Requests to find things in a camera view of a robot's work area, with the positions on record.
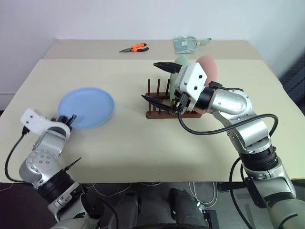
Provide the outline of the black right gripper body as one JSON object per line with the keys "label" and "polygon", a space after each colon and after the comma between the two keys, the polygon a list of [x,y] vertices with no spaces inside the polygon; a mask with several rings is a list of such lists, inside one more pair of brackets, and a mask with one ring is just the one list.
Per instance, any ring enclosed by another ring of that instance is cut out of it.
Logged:
{"label": "black right gripper body", "polygon": [[183,114],[186,110],[186,107],[190,103],[190,96],[185,92],[174,92],[174,100],[170,106],[170,113],[175,114]]}

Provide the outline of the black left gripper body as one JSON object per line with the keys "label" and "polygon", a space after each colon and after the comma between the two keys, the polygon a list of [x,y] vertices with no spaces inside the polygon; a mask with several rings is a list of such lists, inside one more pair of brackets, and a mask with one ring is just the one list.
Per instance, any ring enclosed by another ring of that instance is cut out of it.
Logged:
{"label": "black left gripper body", "polygon": [[61,123],[64,123],[67,126],[70,126],[70,118],[68,118],[68,117],[66,117],[64,115],[59,116],[57,121],[61,122]]}

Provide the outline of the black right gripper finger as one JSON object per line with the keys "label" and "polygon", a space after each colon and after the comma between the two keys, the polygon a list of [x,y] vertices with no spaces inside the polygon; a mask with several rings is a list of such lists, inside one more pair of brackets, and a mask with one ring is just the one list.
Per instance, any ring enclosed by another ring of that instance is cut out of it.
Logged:
{"label": "black right gripper finger", "polygon": [[182,67],[182,65],[174,62],[156,62],[153,65],[168,73],[179,73]]}
{"label": "black right gripper finger", "polygon": [[170,113],[174,113],[174,109],[172,109],[172,107],[163,104],[160,100],[158,100],[158,99],[156,99],[154,97],[142,95],[142,98],[144,98],[150,104],[152,104],[153,106],[155,106],[155,107],[157,107],[157,108],[159,108],[161,110],[165,110],[165,111],[168,111]]}

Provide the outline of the blue round plate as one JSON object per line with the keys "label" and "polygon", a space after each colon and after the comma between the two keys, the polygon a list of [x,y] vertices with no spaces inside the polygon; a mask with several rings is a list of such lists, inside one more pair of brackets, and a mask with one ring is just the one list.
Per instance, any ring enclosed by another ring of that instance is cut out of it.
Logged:
{"label": "blue round plate", "polygon": [[105,90],[84,87],[67,93],[59,102],[58,116],[71,118],[76,116],[72,123],[73,129],[89,129],[102,125],[113,114],[114,99]]}

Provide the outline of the brown wooden dish rack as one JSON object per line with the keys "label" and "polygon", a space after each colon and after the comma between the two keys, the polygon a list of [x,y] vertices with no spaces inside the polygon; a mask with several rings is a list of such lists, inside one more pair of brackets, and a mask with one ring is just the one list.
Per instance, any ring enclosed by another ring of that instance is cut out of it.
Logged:
{"label": "brown wooden dish rack", "polygon": [[[166,100],[166,101],[169,101],[170,104],[172,104],[173,100],[170,99],[170,93],[169,93],[170,81],[171,81],[170,79],[167,80],[166,91],[161,92],[160,91],[161,79],[158,79],[157,91],[153,92],[153,91],[151,91],[151,80],[148,79],[147,93],[145,95],[158,99],[161,102]],[[182,114],[182,118],[188,118],[188,119],[200,118],[201,116],[202,116],[202,114],[197,113],[195,111],[185,111]],[[161,108],[157,108],[155,105],[153,105],[151,102],[149,102],[149,109],[146,112],[146,118],[147,119],[177,119],[177,115],[173,115],[173,114],[169,113],[169,111],[165,111]]]}

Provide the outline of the green round plate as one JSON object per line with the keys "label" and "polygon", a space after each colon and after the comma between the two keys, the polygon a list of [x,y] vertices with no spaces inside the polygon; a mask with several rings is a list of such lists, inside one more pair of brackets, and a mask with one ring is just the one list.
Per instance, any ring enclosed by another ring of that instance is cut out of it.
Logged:
{"label": "green round plate", "polygon": [[[181,55],[175,59],[174,63],[179,65],[189,65],[190,60],[186,55]],[[179,73],[172,73],[170,75],[170,85],[169,85],[170,105],[172,105],[175,102],[175,98],[176,98],[175,91],[177,90],[177,88],[175,87],[175,82],[178,75]]]}

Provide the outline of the clear greenish plastic bag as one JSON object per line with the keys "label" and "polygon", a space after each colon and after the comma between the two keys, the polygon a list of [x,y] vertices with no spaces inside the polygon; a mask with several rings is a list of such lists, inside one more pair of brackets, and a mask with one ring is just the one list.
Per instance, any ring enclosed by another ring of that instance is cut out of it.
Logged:
{"label": "clear greenish plastic bag", "polygon": [[178,36],[173,39],[173,46],[176,54],[195,53],[198,40],[192,36]]}

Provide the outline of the pink round plate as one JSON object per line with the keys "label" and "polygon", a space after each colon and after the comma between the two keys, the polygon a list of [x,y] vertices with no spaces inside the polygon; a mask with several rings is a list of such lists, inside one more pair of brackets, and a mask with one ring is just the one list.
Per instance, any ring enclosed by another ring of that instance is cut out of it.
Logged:
{"label": "pink round plate", "polygon": [[218,80],[218,70],[215,59],[211,55],[201,56],[196,60],[197,63],[200,64],[205,74],[207,75],[207,79],[205,81],[205,86],[208,86],[211,81],[217,82]]}

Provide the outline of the dark rounded shape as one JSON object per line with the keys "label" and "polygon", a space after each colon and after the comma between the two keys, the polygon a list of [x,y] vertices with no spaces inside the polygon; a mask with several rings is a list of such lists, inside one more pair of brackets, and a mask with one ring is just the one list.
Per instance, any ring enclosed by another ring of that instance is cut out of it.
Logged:
{"label": "dark rounded shape", "polygon": [[203,215],[186,190],[171,188],[168,200],[171,216],[175,221],[172,229],[205,229]]}
{"label": "dark rounded shape", "polygon": [[135,191],[123,195],[116,206],[118,229],[132,229],[137,226],[142,199]]}

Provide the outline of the dark ribbed object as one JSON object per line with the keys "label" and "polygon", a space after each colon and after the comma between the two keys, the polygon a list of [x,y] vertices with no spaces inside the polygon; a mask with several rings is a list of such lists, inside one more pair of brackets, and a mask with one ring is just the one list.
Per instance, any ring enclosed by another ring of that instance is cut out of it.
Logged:
{"label": "dark ribbed object", "polygon": [[288,96],[298,102],[305,96],[305,52],[280,78],[283,89]]}

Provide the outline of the black box under table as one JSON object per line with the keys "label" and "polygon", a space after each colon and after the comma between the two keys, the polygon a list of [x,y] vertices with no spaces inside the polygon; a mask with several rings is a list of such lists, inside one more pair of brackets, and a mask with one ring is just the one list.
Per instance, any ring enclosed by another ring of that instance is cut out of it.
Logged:
{"label": "black box under table", "polygon": [[217,213],[215,210],[203,210],[205,224],[210,229],[220,229]]}

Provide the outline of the orange handled pliers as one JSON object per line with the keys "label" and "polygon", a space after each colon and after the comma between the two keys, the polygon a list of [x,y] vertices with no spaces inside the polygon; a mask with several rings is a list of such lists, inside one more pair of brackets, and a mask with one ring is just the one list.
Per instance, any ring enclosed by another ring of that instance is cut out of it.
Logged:
{"label": "orange handled pliers", "polygon": [[126,52],[146,52],[149,50],[149,47],[146,43],[139,43],[137,45],[133,45],[130,48],[123,49],[119,52],[126,53]]}

